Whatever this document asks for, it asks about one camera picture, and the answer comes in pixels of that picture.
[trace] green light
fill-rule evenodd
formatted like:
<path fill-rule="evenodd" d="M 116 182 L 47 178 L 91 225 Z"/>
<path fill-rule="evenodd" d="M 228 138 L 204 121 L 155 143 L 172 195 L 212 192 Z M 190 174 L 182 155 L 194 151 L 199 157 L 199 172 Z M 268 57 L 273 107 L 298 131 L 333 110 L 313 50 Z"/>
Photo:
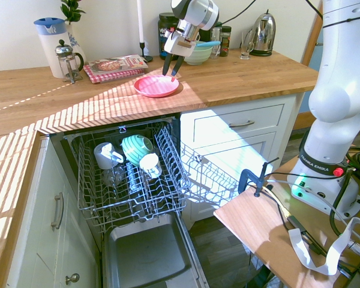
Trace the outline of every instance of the green light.
<path fill-rule="evenodd" d="M 300 183 L 303 182 L 303 180 L 304 180 L 304 176 L 305 176 L 305 174 L 302 173 L 302 174 L 300 174 L 300 176 L 298 176 L 298 177 L 296 178 L 296 180 L 295 180 L 295 184 L 296 184 L 296 185 L 293 185 L 293 186 L 292 186 L 292 188 L 291 188 L 292 191 L 296 191 L 297 189 L 299 189 Z"/>

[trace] red checkered cloth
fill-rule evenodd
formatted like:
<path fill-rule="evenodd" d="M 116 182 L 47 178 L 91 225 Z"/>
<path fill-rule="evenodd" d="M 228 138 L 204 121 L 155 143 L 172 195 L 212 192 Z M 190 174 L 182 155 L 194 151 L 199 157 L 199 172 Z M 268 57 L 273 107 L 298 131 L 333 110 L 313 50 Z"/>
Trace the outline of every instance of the red checkered cloth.
<path fill-rule="evenodd" d="M 133 69 L 128 71 L 120 71 L 115 73 L 107 73 L 102 75 L 93 75 L 89 65 L 84 66 L 84 71 L 88 74 L 89 79 L 92 83 L 102 83 L 107 81 L 112 81 L 120 78 L 126 78 L 131 76 L 138 76 L 144 74 L 144 68 Z"/>

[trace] red button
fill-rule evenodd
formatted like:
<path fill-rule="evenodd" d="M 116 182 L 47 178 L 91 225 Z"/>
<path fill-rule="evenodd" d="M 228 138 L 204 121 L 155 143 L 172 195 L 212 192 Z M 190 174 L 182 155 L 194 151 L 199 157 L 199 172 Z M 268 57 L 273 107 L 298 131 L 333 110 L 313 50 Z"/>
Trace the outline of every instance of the red button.
<path fill-rule="evenodd" d="M 334 170 L 334 175 L 335 175 L 336 177 L 340 177 L 343 173 L 344 173 L 344 170 L 343 170 L 342 168 L 340 168 L 340 167 L 338 167 L 338 168 L 336 168 L 336 169 Z"/>

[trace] drawer handle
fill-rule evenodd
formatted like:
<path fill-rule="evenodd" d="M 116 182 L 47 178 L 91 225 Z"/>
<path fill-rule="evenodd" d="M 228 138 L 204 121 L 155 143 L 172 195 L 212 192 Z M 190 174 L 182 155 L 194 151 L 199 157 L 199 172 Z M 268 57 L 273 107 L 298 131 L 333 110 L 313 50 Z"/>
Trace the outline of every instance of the drawer handle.
<path fill-rule="evenodd" d="M 231 128 L 231 129 L 239 128 L 239 127 L 249 126 L 252 124 L 254 124 L 254 121 L 248 120 L 247 123 L 243 123 L 243 124 L 229 124 L 229 128 Z"/>
<path fill-rule="evenodd" d="M 60 217 L 57 221 L 51 222 L 51 226 L 52 228 L 56 228 L 56 229 L 60 229 L 60 225 L 61 225 L 61 221 L 62 221 L 62 215 L 64 213 L 64 198 L 62 196 L 62 193 L 60 192 L 59 195 L 55 196 L 55 200 L 56 202 L 61 200 L 61 205 L 60 205 Z"/>

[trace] teal bowl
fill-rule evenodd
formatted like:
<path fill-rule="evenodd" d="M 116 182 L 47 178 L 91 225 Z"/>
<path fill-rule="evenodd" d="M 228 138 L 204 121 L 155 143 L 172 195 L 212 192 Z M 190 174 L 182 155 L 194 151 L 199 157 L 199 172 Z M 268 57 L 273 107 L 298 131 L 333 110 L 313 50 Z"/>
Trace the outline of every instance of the teal bowl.
<path fill-rule="evenodd" d="M 207 61 L 212 52 L 212 47 L 195 47 L 191 56 L 185 57 L 184 61 L 189 65 L 201 65 Z"/>
<path fill-rule="evenodd" d="M 153 152 L 152 142 L 142 135 L 132 135 L 126 137 L 121 142 L 122 150 L 125 157 L 136 167 L 140 166 L 140 160 Z"/>

